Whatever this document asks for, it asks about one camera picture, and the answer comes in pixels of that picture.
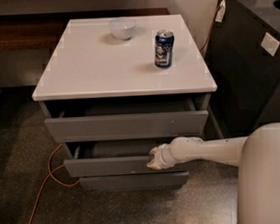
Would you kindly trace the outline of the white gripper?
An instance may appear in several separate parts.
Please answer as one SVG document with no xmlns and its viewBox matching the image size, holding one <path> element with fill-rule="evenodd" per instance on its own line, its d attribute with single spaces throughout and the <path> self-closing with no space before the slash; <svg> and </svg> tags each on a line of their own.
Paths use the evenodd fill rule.
<svg viewBox="0 0 280 224">
<path fill-rule="evenodd" d="M 177 147 L 172 144 L 153 147 L 149 151 L 149 155 L 155 155 L 155 161 L 149 161 L 146 166 L 155 171 L 166 170 L 178 162 Z"/>
</svg>

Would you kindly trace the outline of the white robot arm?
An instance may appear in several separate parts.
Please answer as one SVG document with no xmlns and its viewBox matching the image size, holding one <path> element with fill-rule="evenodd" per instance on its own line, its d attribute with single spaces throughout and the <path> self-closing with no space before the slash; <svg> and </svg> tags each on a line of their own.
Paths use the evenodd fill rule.
<svg viewBox="0 0 280 224">
<path fill-rule="evenodd" d="M 149 155 L 147 167 L 157 171 L 195 159 L 237 167 L 237 224 L 280 224 L 280 123 L 266 124 L 246 137 L 176 137 Z"/>
</svg>

